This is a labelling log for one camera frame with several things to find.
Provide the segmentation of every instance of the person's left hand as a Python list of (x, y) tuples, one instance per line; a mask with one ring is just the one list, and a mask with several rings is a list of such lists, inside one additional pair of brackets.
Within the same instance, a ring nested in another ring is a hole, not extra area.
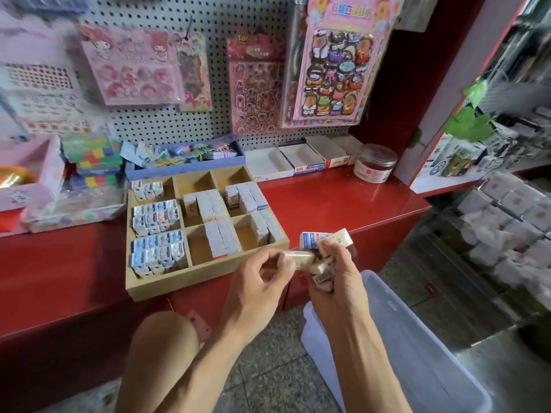
[(261, 277), (262, 264), (279, 257), (281, 252), (275, 248), (263, 248), (234, 272), (220, 322), (226, 332), (241, 340), (243, 346), (251, 343), (268, 325), (283, 289), (293, 277), (296, 264), (291, 259), (269, 281), (265, 282)]

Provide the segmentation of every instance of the jar lid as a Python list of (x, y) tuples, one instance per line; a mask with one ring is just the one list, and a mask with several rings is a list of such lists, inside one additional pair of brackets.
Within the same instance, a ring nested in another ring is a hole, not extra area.
[(398, 160), (398, 155), (386, 146), (368, 143), (360, 149), (360, 158), (368, 159), (370, 162), (384, 167), (392, 166)]

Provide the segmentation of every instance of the pink packaging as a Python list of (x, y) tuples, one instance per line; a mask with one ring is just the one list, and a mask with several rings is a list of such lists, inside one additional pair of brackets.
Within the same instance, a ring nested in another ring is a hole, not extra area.
[(357, 124), (403, 0), (309, 0), (293, 124)]
[(285, 38), (266, 34), (228, 38), (232, 132), (273, 133), (283, 87)]
[(65, 168), (59, 148), (59, 138), (53, 134), (0, 150), (3, 165), (32, 167), (40, 174), (36, 183), (0, 188), (0, 211), (43, 207), (57, 199)]
[(157, 29), (81, 26), (84, 52), (108, 106), (180, 103), (176, 49)]

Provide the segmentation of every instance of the stack of colorful packages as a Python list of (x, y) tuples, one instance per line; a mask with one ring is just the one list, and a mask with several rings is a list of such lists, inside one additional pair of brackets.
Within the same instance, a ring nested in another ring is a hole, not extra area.
[(121, 173), (121, 142), (112, 139), (105, 128), (86, 134), (59, 133), (67, 161), (75, 163), (69, 179), (73, 189), (117, 186)]

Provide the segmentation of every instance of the leg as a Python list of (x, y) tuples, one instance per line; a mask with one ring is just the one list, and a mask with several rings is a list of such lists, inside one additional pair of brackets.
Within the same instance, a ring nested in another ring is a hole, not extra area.
[(188, 319), (173, 312), (148, 316), (132, 338), (116, 413), (154, 413), (198, 351)]

